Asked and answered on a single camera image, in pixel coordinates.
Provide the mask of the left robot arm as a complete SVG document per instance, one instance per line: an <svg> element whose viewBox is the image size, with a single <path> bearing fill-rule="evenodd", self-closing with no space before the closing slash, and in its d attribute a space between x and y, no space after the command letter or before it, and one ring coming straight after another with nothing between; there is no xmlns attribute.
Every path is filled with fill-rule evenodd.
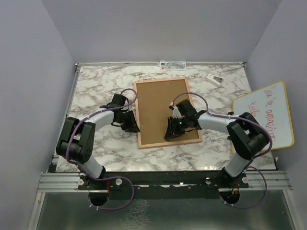
<svg viewBox="0 0 307 230"><path fill-rule="evenodd" d="M120 127L128 133L140 132L134 112L130 110L134 102L122 93L116 93L111 102L93 114L80 119L68 117L64 122L56 154L86 173L95 189L103 188L106 183L106 169L92 155L95 132L108 125Z"/></svg>

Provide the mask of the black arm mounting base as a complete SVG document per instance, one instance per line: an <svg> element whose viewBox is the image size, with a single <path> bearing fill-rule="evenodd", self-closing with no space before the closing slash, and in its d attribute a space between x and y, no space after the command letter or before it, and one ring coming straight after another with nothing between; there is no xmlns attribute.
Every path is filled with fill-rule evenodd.
<svg viewBox="0 0 307 230"><path fill-rule="evenodd" d="M220 192L248 188L246 174L226 180L220 171L106 172L103 181L82 175L79 191L113 200L218 199Z"/></svg>

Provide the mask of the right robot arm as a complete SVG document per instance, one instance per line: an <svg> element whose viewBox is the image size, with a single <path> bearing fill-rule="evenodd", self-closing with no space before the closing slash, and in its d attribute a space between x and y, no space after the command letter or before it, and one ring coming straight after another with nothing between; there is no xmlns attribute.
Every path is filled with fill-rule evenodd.
<svg viewBox="0 0 307 230"><path fill-rule="evenodd" d="M238 181L238 176L248 164L270 143L270 136L260 127L250 113L238 117L211 115L205 110L196 111L189 100L178 104L171 103L169 107L173 115L167 119L166 141L180 137L195 130L213 130L225 133L235 148L235 154L227 165L222 168L220 181L225 187L232 187Z"/></svg>

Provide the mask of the small label card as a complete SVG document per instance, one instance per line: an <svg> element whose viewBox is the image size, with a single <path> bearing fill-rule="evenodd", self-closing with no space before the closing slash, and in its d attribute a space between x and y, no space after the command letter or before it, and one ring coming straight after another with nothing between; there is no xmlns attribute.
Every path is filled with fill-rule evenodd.
<svg viewBox="0 0 307 230"><path fill-rule="evenodd" d="M186 62L181 61L160 61L160 70L186 70Z"/></svg>

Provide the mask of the white marker eraser piece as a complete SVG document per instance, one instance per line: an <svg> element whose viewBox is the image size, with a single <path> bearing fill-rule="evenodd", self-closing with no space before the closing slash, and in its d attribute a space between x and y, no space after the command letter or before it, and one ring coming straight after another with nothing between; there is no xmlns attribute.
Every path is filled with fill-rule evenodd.
<svg viewBox="0 0 307 230"><path fill-rule="evenodd" d="M223 78L220 78L220 77L217 77L217 76L208 74L208 75L206 76L206 80L207 80L209 83L211 83L212 85L214 85L214 86L220 88L220 87L222 86Z"/></svg>

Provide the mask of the yellow rimmed whiteboard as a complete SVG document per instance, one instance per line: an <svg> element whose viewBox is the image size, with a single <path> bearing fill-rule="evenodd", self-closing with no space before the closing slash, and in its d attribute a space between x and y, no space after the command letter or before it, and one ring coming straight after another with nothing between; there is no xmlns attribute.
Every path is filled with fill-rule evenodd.
<svg viewBox="0 0 307 230"><path fill-rule="evenodd" d="M286 84L277 81L236 98L235 115L251 113L272 138L272 150L288 148L295 143Z"/></svg>

